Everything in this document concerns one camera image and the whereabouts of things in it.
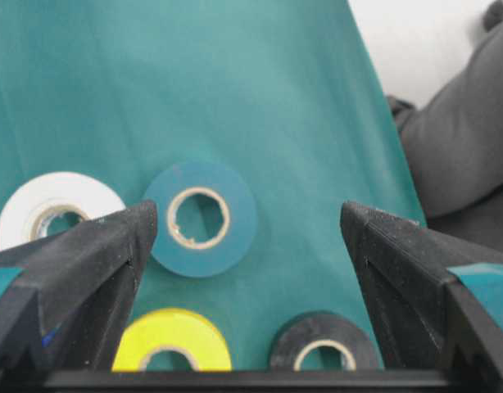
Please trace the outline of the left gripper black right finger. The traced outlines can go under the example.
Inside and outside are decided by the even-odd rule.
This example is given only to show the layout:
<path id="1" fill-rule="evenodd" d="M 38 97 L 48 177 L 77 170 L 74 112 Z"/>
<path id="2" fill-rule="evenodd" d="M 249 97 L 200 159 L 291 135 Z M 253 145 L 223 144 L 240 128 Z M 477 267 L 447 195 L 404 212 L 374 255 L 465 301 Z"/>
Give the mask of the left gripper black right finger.
<path id="1" fill-rule="evenodd" d="M 503 392 L 503 327 L 476 293 L 503 299 L 503 253 L 355 201 L 340 228 L 384 364 L 348 390 Z"/>

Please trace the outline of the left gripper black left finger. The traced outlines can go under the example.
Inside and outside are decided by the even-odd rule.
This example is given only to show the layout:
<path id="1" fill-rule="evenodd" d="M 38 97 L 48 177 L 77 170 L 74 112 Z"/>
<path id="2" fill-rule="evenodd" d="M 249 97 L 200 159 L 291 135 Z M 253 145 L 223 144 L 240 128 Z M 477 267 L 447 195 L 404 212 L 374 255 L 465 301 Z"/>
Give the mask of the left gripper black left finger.
<path id="1" fill-rule="evenodd" d="M 0 251 L 18 275 L 0 295 L 4 377 L 108 371 L 157 234 L 153 201 Z"/>

